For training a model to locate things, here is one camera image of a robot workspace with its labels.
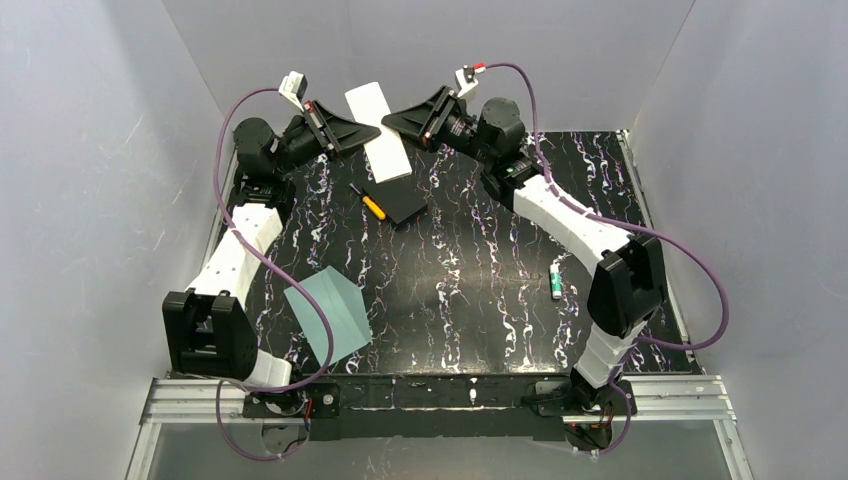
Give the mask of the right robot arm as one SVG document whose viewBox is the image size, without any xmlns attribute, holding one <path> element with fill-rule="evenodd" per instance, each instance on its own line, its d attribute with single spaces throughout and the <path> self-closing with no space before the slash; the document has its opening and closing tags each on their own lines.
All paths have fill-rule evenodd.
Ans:
<svg viewBox="0 0 848 480">
<path fill-rule="evenodd" d="M 541 166 L 525 154 L 525 124 L 512 100 L 492 98 L 475 116 L 443 86 L 425 102 L 381 122 L 423 150 L 447 146 L 480 162 L 487 193 L 552 236 L 591 273 L 587 311 L 593 325 L 571 381 L 589 390 L 606 386 L 667 299 L 659 240 L 575 211 L 576 201 L 549 183 Z"/>
</svg>

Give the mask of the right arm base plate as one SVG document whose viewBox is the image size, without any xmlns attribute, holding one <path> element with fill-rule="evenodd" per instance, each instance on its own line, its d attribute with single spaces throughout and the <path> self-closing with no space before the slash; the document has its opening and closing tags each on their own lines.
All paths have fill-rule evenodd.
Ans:
<svg viewBox="0 0 848 480">
<path fill-rule="evenodd" d="M 618 380 L 616 386 L 620 391 L 609 385 L 600 389 L 573 387 L 567 378 L 543 380 L 529 387 L 523 400 L 542 417 L 600 415 L 604 410 L 618 418 L 626 413 L 627 406 L 632 415 L 637 414 L 632 384 Z"/>
</svg>

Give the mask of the light green envelope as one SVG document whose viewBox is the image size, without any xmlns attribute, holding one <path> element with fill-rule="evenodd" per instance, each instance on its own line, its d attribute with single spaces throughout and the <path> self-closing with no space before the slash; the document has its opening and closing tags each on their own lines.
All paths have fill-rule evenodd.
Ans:
<svg viewBox="0 0 848 480">
<path fill-rule="evenodd" d="M 330 325 L 334 342 L 330 364 L 371 342 L 370 322 L 357 284 L 333 267 L 327 267 L 299 284 L 316 301 Z M 328 337 L 318 313 L 294 286 L 287 288 L 284 295 L 316 360 L 322 365 L 327 358 Z"/>
</svg>

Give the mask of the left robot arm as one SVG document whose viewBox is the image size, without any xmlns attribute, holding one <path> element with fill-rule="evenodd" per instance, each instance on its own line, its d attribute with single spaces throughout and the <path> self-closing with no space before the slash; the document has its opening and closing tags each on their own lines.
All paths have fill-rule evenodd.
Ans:
<svg viewBox="0 0 848 480">
<path fill-rule="evenodd" d="M 162 305 L 172 367 L 179 373 L 225 378 L 247 387 L 281 388 L 292 366 L 262 350 L 245 313 L 261 257 L 281 234 L 294 206 L 287 174 L 322 154 L 355 151 L 380 134 L 378 128 L 337 116 L 308 101 L 282 134 L 263 119 L 241 121 L 234 130 L 238 161 L 235 200 L 227 229 L 200 274 Z"/>
</svg>

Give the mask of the white letter paper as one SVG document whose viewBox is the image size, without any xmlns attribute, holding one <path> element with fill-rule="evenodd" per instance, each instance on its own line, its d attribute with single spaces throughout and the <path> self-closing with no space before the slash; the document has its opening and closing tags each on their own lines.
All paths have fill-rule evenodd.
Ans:
<svg viewBox="0 0 848 480">
<path fill-rule="evenodd" d="M 390 108 L 379 83 L 348 90 L 345 98 L 356 122 L 380 131 L 378 137 L 364 146 L 374 182 L 381 184 L 409 176 L 412 167 L 399 134 L 382 124 Z"/>
</svg>

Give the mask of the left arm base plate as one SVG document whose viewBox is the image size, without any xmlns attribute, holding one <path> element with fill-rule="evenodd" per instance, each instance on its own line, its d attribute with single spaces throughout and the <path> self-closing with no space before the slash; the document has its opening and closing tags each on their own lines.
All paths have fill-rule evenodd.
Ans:
<svg viewBox="0 0 848 480">
<path fill-rule="evenodd" d="M 335 418 L 339 415 L 341 389 L 335 383 L 315 382 L 283 393 L 248 394 L 243 403 L 245 418 Z"/>
</svg>

